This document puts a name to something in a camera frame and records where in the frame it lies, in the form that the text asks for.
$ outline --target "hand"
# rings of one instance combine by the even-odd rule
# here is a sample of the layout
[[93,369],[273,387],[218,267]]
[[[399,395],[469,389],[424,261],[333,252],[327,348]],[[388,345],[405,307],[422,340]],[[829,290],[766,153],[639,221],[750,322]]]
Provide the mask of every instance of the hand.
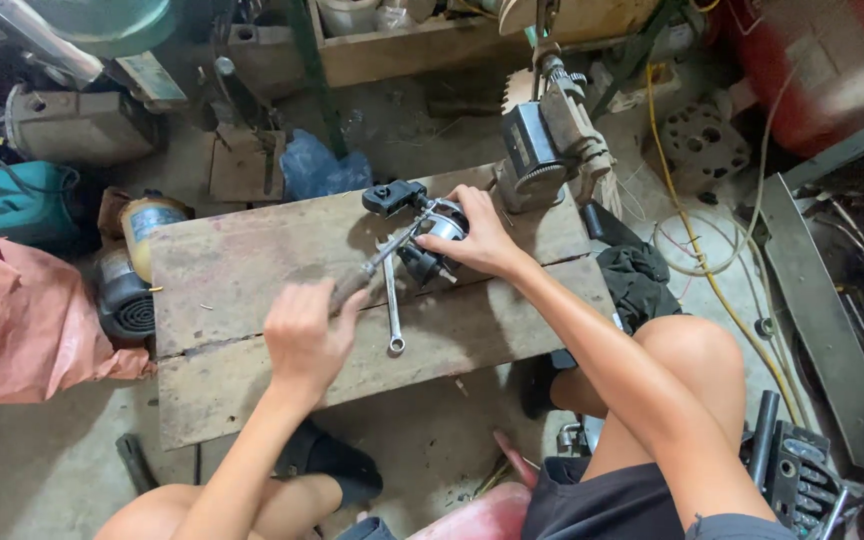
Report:
[[285,285],[269,309],[262,334],[269,348],[271,377],[318,402],[335,381],[353,349],[355,319],[367,298],[361,290],[345,303],[334,329],[329,328],[329,300],[334,279],[317,284]]
[[462,205],[468,218],[468,236],[459,241],[423,234],[415,239],[419,246],[441,253],[479,272],[503,278],[507,278],[523,261],[530,260],[529,255],[512,241],[505,227],[502,227],[488,192],[459,185],[446,199]]

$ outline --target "red tank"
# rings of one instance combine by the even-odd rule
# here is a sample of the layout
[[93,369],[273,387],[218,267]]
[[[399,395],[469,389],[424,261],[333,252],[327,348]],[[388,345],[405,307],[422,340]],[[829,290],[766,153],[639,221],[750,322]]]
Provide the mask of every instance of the red tank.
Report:
[[712,12],[778,144],[811,158],[864,127],[864,0],[722,0]]

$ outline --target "leg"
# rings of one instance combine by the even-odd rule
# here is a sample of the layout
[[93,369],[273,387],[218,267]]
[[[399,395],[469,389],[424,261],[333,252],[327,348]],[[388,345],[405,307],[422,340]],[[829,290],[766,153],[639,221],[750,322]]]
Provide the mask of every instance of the leg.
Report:
[[[738,455],[745,419],[745,368],[736,339],[721,326],[690,315],[654,319],[643,325],[633,339],[699,398],[733,441]],[[600,418],[608,412],[578,369],[556,377],[551,398],[557,407],[569,411]],[[605,419],[583,481],[654,461],[618,418],[606,414]]]
[[[130,502],[99,530],[96,540],[168,540],[192,508],[202,486],[162,486]],[[248,540],[301,538],[339,509],[342,489],[326,474],[266,483]]]

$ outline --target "wrench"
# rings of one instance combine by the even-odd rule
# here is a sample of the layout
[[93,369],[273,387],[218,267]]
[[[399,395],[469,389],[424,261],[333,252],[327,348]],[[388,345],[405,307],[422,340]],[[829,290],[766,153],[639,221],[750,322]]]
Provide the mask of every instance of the wrench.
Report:
[[[389,241],[395,241],[395,238],[389,234]],[[378,239],[375,240],[375,247],[381,248],[382,243]],[[402,325],[399,322],[399,299],[396,297],[396,269],[393,258],[385,257],[382,261],[382,270],[385,272],[385,291],[389,295],[389,351],[393,355],[401,355],[405,350],[405,340],[402,339]]]

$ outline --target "screwdriver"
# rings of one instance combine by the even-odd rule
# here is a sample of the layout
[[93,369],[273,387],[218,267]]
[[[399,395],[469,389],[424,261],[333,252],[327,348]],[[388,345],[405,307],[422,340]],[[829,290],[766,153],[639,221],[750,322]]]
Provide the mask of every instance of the screwdriver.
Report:
[[355,271],[339,277],[335,282],[335,290],[332,291],[332,296],[328,301],[328,314],[333,316],[338,314],[342,311],[342,306],[344,306],[356,292],[366,289],[386,258],[388,258],[392,252],[396,251],[396,249],[399,248],[405,240],[408,240],[409,236],[412,235],[412,232],[422,225],[422,223],[428,219],[428,216],[432,215],[438,205],[438,199],[429,201],[425,210],[415,218],[412,225],[403,228],[402,232],[397,234],[389,243],[383,245],[376,254],[362,263],[362,265],[356,268]]

